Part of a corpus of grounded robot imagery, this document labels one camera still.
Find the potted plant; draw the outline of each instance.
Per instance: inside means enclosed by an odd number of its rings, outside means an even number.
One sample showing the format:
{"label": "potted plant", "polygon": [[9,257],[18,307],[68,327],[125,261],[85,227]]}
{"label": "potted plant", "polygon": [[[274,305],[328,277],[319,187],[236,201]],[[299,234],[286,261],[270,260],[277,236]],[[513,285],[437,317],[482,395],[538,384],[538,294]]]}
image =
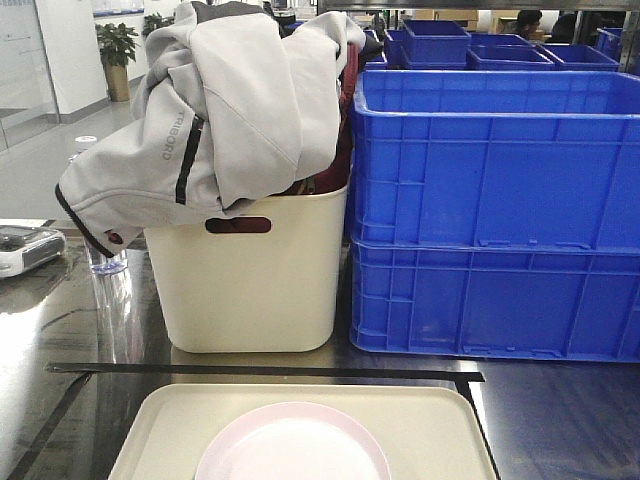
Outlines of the potted plant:
{"label": "potted plant", "polygon": [[144,17],[144,27],[142,35],[146,37],[154,30],[162,27],[168,27],[173,24],[173,17],[163,17],[160,13],[152,13]]}
{"label": "potted plant", "polygon": [[133,27],[127,27],[124,23],[118,26],[107,23],[96,24],[96,35],[109,96],[114,102],[125,102],[129,100],[127,64],[129,60],[136,60],[136,43],[133,39],[138,34]]}

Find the black zipper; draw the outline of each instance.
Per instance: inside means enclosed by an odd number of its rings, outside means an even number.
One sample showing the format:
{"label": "black zipper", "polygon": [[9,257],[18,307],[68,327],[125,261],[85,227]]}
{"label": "black zipper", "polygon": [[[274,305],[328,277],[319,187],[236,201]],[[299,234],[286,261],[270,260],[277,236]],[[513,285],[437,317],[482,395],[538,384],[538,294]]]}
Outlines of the black zipper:
{"label": "black zipper", "polygon": [[195,115],[191,122],[191,131],[189,132],[189,138],[187,139],[187,148],[184,151],[184,158],[182,159],[182,166],[180,167],[180,175],[176,182],[176,203],[181,203],[182,205],[187,203],[187,179],[189,178],[189,172],[191,172],[193,162],[196,160],[196,152],[198,151],[198,145],[200,144],[203,125],[204,120]]}

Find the metal shelf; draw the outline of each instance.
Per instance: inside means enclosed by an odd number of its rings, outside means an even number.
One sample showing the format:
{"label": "metal shelf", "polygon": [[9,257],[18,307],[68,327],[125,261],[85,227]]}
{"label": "metal shelf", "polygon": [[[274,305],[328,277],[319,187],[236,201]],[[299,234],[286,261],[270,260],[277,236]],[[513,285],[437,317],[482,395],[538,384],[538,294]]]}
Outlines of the metal shelf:
{"label": "metal shelf", "polygon": [[319,11],[406,8],[640,10],[640,0],[318,0]]}
{"label": "metal shelf", "polygon": [[622,34],[620,71],[632,72],[640,55],[640,0],[317,0],[318,14],[329,10],[375,11],[424,8],[473,10],[615,10],[628,12]]}

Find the stacked blue crates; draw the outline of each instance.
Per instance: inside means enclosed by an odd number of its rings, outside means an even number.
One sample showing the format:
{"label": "stacked blue crates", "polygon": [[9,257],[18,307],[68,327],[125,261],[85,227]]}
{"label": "stacked blue crates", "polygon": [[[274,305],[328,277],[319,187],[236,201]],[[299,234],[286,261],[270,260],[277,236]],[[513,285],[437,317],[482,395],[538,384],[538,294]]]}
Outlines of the stacked blue crates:
{"label": "stacked blue crates", "polygon": [[640,362],[640,79],[365,72],[352,342]]}
{"label": "stacked blue crates", "polygon": [[456,22],[407,20],[401,65],[409,70],[465,70],[471,35]]}
{"label": "stacked blue crates", "polygon": [[384,54],[387,57],[387,63],[392,67],[402,65],[402,45],[407,31],[386,30],[384,38]]}
{"label": "stacked blue crates", "polygon": [[620,64],[588,45],[539,45],[538,49],[556,65],[556,70],[617,72]]}
{"label": "stacked blue crates", "polygon": [[555,64],[534,48],[511,45],[472,45],[469,70],[555,70]]}
{"label": "stacked blue crates", "polygon": [[622,50],[621,37],[621,28],[599,28],[596,50],[604,53],[609,58],[619,61]]}
{"label": "stacked blue crates", "polygon": [[483,45],[485,47],[511,46],[534,48],[534,45],[520,35],[509,33],[472,33],[471,45]]}
{"label": "stacked blue crates", "polygon": [[[380,39],[378,38],[378,35],[376,35],[376,32],[374,32],[373,30],[365,30],[364,33],[369,35],[375,41],[377,41],[377,42],[380,41]],[[386,57],[384,51],[380,55],[378,55],[377,57],[372,58],[367,63],[365,63],[364,69],[365,70],[386,70],[387,69],[387,57]]]}

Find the green plant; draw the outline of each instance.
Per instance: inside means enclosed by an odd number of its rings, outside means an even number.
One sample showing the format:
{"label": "green plant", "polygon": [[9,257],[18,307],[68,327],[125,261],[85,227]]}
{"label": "green plant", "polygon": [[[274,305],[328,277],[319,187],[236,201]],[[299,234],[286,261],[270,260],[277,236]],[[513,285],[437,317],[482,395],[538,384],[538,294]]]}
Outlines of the green plant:
{"label": "green plant", "polygon": [[133,38],[138,34],[133,27],[127,27],[124,23],[117,27],[113,23],[96,24],[96,35],[103,64],[126,67],[130,59],[136,61]]}
{"label": "green plant", "polygon": [[146,37],[154,30],[162,27],[168,27],[169,25],[173,25],[173,17],[163,17],[158,12],[146,15],[144,17],[142,35]]}

